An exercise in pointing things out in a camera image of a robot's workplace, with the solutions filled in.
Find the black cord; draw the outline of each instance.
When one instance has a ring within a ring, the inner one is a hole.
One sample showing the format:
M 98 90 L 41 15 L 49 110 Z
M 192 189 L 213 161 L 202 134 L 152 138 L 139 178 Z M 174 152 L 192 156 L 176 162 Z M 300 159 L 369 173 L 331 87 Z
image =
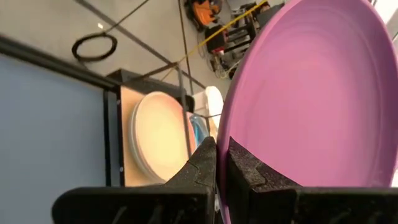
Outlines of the black cord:
M 89 35 L 86 35 L 86 36 L 78 39 L 72 46 L 72 54 L 73 54 L 74 58 L 77 59 L 84 66 L 84 64 L 82 62 L 99 62 L 99 61 L 104 60 L 107 57 L 111 56 L 115 52 L 116 47 L 118 46 L 118 40 L 114 36 L 108 34 L 108 32 L 110 32 L 115 27 L 120 25 L 120 23 L 125 21 L 129 16 L 131 16 L 133 13 L 135 13 L 139 8 L 141 8 L 148 1 L 149 0 L 145 0 L 144 2 L 142 2 L 139 6 L 137 6 L 135 9 L 133 9 L 131 12 L 129 12 L 127 15 L 125 15 L 119 22 L 117 22 L 115 25 L 111 26 L 109 29 L 106 29 L 103 32 L 89 34 Z M 107 51 L 103 55 L 94 56 L 94 57 L 86 57 L 86 56 L 81 56 L 78 54 L 77 50 L 81 44 L 83 44 L 87 40 L 92 40 L 92 39 L 96 39 L 96 38 L 110 39 L 112 42 L 112 46 L 111 46 L 110 50 Z

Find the metal pole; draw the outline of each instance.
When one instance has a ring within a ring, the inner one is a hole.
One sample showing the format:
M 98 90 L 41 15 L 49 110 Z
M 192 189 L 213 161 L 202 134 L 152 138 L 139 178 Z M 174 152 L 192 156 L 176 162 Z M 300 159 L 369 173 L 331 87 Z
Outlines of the metal pole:
M 150 72 L 144 74 L 143 76 L 134 77 L 134 78 L 132 78 L 132 80 L 142 80 L 142 79 L 145 79 L 145 78 L 147 78 L 147 77 L 150 77 L 151 75 L 158 74 L 158 73 L 160 73 L 160 72 L 163 72 L 163 71 L 166 70 L 166 69 L 169 69 L 169 68 L 172 68 L 172 67 L 175 67 L 175 66 L 177 66 L 177 62 L 170 63 L 170 64 L 165 65 L 165 66 L 160 67 L 160 68 L 156 68 L 155 70 L 150 71 Z
M 206 117 L 205 120 L 206 120 L 207 131 L 209 132 L 209 136 L 211 136 L 211 135 L 210 135 L 210 122 L 209 122 L 209 117 Z
M 187 142 L 187 149 L 188 149 L 188 157 L 191 157 L 191 145 L 189 140 L 189 132 L 188 132 L 188 119 L 187 119 L 187 102 L 185 101 L 185 93 L 184 87 L 182 82 L 182 73 L 180 65 L 177 65 L 178 71 L 178 81 L 180 83 L 180 94 L 181 94 L 181 101 L 182 101 L 182 118 L 184 120 L 184 132 L 185 132 L 185 140 Z
M 184 30 L 184 21 L 182 19 L 182 10 L 181 10 L 181 1 L 178 1 L 178 9 L 180 11 L 180 21 L 181 21 L 181 30 L 182 30 L 182 39 L 184 42 L 184 51 L 185 55 L 188 54 L 188 49 L 187 49 L 187 39 L 185 38 L 185 30 Z M 185 59 L 187 61 L 187 68 L 188 68 L 188 76 L 189 76 L 189 86 L 191 89 L 191 95 L 193 95 L 193 87 L 192 87 L 192 75 L 191 75 L 191 67 L 189 66 L 189 57 Z

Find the machinery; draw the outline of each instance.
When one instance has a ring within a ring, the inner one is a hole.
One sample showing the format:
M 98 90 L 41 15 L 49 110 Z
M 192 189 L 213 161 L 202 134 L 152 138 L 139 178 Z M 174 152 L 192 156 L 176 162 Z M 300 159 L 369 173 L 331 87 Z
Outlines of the machinery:
M 256 3 L 245 4 L 238 10 L 233 11 L 233 17 L 239 17 L 248 10 L 256 6 Z M 210 55 L 211 68 L 218 78 L 232 79 L 240 60 L 245 51 L 254 40 L 257 32 L 264 27 L 268 21 L 284 6 L 279 4 L 270 7 L 266 2 L 261 7 L 252 11 L 250 15 L 240 19 L 226 29 L 217 34 L 206 43 L 207 52 Z M 221 25 L 206 28 L 205 38 L 209 38 L 222 28 Z
M 220 13 L 222 0 L 186 0 L 185 12 L 199 32 L 212 22 L 217 23 L 216 15 Z

